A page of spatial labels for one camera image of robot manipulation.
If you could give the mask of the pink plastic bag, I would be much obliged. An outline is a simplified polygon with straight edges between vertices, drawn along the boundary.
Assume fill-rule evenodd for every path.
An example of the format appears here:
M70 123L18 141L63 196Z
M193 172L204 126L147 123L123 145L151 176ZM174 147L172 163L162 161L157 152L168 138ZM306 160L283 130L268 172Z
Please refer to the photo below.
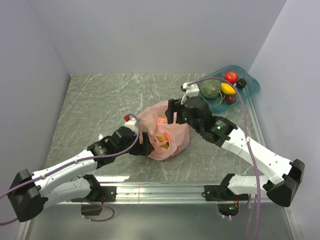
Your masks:
M190 143L189 126L186 123L169 124L165 116L167 109L168 102L161 101L138 115L141 131L147 132L154 148L148 155L152 160L164 161L185 150Z

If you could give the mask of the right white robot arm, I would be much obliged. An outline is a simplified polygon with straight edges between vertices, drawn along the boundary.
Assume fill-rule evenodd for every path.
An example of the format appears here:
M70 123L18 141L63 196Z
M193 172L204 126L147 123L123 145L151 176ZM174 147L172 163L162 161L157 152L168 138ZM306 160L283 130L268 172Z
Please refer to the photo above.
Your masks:
M266 195L273 203L289 207L302 183L305 164L284 158L250 138L225 117L213 115L199 96L170 99L165 111L169 124L188 124L205 141L215 144L252 164L262 175L227 174L220 183L220 194L226 200L240 195Z

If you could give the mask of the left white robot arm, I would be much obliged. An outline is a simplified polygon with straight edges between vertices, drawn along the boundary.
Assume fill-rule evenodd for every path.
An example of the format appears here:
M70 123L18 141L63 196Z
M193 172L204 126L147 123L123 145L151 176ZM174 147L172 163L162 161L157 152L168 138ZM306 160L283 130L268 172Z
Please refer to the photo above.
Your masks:
M148 133L122 126L76 156L52 167L30 173L19 171L6 193L19 222L39 215L45 208L66 200L95 201L100 183L88 173L111 164L123 154L148 156L154 151Z

